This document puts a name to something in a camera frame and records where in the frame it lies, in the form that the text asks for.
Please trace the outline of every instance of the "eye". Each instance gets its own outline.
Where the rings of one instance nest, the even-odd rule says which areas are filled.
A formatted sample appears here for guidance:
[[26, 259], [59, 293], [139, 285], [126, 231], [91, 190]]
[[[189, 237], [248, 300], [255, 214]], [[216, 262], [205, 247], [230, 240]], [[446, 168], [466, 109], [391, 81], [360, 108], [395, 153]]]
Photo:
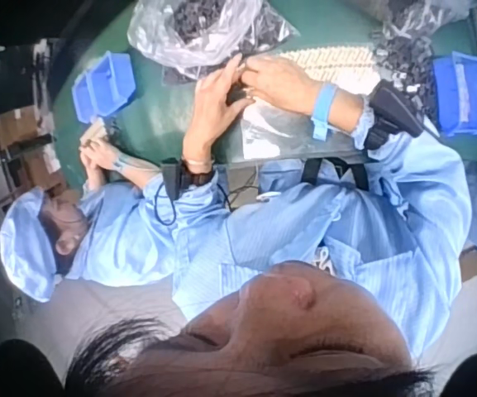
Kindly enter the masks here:
[[209, 346], [212, 346], [212, 347], [218, 347], [218, 344], [216, 342], [214, 342], [211, 338], [209, 337], [205, 337], [203, 335], [200, 335], [198, 333], [192, 333], [192, 332], [189, 332], [188, 333], [191, 337], [193, 337], [194, 339], [198, 339], [199, 341], [209, 345]]
[[359, 346], [353, 346], [349, 344], [326, 344], [319, 343], [316, 346], [309, 346], [305, 349], [302, 349], [297, 354], [293, 354], [292, 358], [302, 357], [302, 356], [311, 356], [314, 353], [320, 352], [350, 352], [356, 354], [365, 354], [364, 350]]

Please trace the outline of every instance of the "floor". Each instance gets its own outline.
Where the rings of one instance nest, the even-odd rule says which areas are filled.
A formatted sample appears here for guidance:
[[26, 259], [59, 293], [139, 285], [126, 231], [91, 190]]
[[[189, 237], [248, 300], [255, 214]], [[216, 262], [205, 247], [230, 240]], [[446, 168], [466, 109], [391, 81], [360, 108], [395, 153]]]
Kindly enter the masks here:
[[[254, 176], [254, 169], [233, 170], [231, 190]], [[253, 189], [240, 195], [235, 205], [255, 198]], [[51, 360], [60, 377], [80, 342], [121, 318], [158, 317], [177, 332], [185, 320], [170, 299], [170, 279], [149, 287], [114, 289], [84, 281], [64, 281], [48, 304], [35, 304], [9, 287], [0, 268], [0, 342], [18, 336], [35, 343]], [[477, 352], [477, 276], [465, 283], [453, 304], [445, 333], [420, 360], [420, 366], [437, 371], [443, 385], [449, 374]]]

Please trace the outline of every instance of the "black strap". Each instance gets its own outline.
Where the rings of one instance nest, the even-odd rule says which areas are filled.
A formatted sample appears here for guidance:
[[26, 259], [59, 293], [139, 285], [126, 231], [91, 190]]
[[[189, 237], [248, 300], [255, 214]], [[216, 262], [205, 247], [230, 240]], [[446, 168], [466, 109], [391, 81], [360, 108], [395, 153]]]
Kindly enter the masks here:
[[[304, 163], [303, 177], [301, 181], [313, 186], [317, 186], [317, 177], [321, 169], [323, 159], [308, 159]], [[369, 178], [365, 166], [362, 164], [349, 165], [346, 161], [338, 157], [327, 157], [324, 160], [330, 161], [336, 168], [337, 176], [342, 177], [348, 170], [352, 170], [355, 186], [357, 189], [369, 191]]]
[[321, 169], [322, 159], [307, 159], [304, 163], [303, 177], [301, 182], [317, 186], [317, 177]]

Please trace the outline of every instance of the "ear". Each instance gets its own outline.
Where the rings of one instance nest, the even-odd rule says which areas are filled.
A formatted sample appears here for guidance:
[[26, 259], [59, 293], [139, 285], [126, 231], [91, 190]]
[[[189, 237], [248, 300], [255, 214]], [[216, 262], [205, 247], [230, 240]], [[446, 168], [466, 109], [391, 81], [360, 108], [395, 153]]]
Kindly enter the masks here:
[[73, 252], [77, 246], [79, 245], [79, 241], [75, 236], [68, 235], [68, 233], [62, 233], [58, 241], [56, 242], [56, 252], [60, 255], [69, 255]]

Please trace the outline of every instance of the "blue plastic bin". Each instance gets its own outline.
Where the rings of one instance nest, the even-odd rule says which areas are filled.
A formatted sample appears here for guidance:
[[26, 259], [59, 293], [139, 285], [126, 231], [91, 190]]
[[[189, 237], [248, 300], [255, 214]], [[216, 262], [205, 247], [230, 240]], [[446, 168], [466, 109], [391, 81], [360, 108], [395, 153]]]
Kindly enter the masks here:
[[453, 52], [433, 60], [433, 69], [441, 131], [477, 135], [477, 57]]
[[87, 74], [91, 99], [98, 115], [107, 117], [128, 102], [136, 90], [128, 54], [108, 51]]
[[81, 122], [90, 123], [96, 116], [97, 110], [93, 105], [89, 92], [88, 79], [81, 74], [73, 85], [73, 102], [76, 116]]

